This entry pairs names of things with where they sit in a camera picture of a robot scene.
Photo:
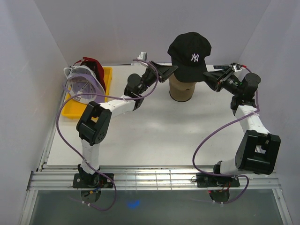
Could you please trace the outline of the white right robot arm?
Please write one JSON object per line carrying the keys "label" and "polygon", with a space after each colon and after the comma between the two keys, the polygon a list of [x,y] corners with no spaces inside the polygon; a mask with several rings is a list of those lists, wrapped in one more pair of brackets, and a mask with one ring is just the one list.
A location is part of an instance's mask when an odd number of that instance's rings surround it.
{"label": "white right robot arm", "polygon": [[258,115],[260,76],[249,72],[240,81],[235,72],[233,67],[229,67],[203,74],[206,84],[213,91],[225,89],[233,95],[230,108],[244,132],[235,157],[214,165],[211,179],[217,186],[223,186],[230,175],[272,174],[281,144],[280,137],[266,129]]}

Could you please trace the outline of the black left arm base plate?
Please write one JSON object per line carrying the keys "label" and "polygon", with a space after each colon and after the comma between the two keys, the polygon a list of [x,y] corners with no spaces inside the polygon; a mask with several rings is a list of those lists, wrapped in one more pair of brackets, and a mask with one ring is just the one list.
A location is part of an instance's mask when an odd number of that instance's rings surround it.
{"label": "black left arm base plate", "polygon": [[74,175],[73,188],[112,188],[112,182],[99,174],[83,176],[79,173]]}

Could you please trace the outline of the black NY baseball cap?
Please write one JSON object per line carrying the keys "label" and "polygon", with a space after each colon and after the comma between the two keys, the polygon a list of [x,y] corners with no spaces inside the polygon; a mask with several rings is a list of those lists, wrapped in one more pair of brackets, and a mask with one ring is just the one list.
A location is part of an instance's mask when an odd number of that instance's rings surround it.
{"label": "black NY baseball cap", "polygon": [[197,83],[205,80],[205,58],[211,54],[211,44],[197,32],[178,35],[170,44],[167,53],[172,65],[177,66],[174,75],[182,83]]}

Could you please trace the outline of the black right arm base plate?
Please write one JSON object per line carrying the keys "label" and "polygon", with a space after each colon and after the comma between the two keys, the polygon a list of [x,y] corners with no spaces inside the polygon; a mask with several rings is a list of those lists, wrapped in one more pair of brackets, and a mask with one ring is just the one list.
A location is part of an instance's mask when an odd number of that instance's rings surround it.
{"label": "black right arm base plate", "polygon": [[234,188],[240,187],[238,178],[212,176],[200,172],[193,176],[191,181],[196,183],[198,188],[222,188],[229,185]]}

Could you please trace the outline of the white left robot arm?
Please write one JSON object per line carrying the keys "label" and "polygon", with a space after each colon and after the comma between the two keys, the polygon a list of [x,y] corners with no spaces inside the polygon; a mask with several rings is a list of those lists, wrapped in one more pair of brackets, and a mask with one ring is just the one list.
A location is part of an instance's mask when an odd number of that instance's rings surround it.
{"label": "white left robot arm", "polygon": [[95,187],[99,183],[96,172],[100,169],[99,146],[107,134],[110,120],[139,108],[143,102],[142,94],[156,82],[165,82],[177,68],[178,66],[160,65],[151,61],[142,76],[131,74],[128,77],[124,95],[120,99],[100,104],[94,101],[88,103],[76,126],[83,155],[78,171],[88,187]]}

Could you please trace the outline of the tan R baseball cap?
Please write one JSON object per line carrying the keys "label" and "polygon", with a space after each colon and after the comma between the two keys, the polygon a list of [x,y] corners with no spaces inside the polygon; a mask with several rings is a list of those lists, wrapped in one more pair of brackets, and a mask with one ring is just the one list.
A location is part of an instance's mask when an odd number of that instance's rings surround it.
{"label": "tan R baseball cap", "polygon": [[195,91],[195,82],[180,82],[175,75],[169,77],[169,94],[177,102],[189,101]]}

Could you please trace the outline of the purple LA baseball cap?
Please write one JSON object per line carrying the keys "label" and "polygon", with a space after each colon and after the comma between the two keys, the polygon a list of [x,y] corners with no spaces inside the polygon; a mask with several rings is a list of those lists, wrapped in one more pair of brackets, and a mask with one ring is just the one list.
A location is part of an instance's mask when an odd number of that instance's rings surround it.
{"label": "purple LA baseball cap", "polygon": [[91,101],[103,103],[105,101],[105,90],[99,81],[92,75],[88,74],[70,74],[66,80],[67,88],[65,91],[70,95],[79,95],[73,100],[88,104]]}

